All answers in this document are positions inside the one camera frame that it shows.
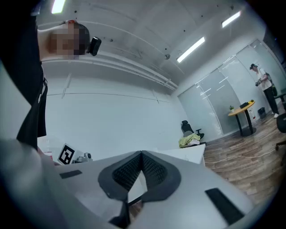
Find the white shirt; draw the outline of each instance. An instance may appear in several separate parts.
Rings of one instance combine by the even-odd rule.
[[[263,76],[266,74],[264,69],[263,68],[258,68],[257,69],[258,72],[256,73],[257,75],[257,78],[262,80]],[[262,81],[261,84],[259,84],[260,88],[264,91],[266,89],[268,89],[269,87],[272,86],[272,83],[270,82],[270,80],[265,80],[265,81]]]

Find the round table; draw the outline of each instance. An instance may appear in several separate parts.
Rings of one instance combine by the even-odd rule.
[[[256,128],[252,127],[251,119],[250,119],[249,113],[247,111],[247,109],[250,108],[254,103],[255,103],[255,101],[253,101],[249,105],[245,106],[244,108],[237,108],[237,109],[234,110],[234,112],[231,112],[231,113],[228,114],[228,116],[236,116],[236,120],[237,120],[238,126],[240,128],[240,135],[243,136],[243,137],[250,136],[251,134],[254,134],[256,132]],[[241,113],[241,112],[245,112],[246,119],[247,119],[247,122],[248,122],[248,125],[249,125],[249,128],[246,128],[244,130],[242,130],[241,124],[240,124],[240,120],[238,118],[238,114]]]

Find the yellow cloth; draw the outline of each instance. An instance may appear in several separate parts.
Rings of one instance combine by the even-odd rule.
[[[195,140],[200,140],[201,137],[196,135],[196,134],[191,134],[189,136],[186,136],[186,137],[182,137],[180,140],[179,140],[179,146],[182,147],[183,145],[186,145],[188,144],[192,139],[195,139]]]

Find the black pants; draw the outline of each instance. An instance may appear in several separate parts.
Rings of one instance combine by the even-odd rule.
[[[279,114],[278,113],[278,108],[277,108],[277,104],[275,102],[275,98],[272,92],[272,87],[269,87],[268,89],[264,90],[264,94],[267,98],[267,101],[271,107],[271,110],[273,111],[273,113],[275,114]]]

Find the ceiling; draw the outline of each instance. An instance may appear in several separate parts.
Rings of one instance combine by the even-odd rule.
[[[85,55],[77,61],[152,77],[173,90],[225,45],[231,34],[221,22],[244,7],[238,0],[67,0],[62,13],[51,14],[53,2],[46,0],[41,7],[40,30],[76,19],[102,40],[96,57]],[[178,63],[177,58],[202,36],[206,42]]]

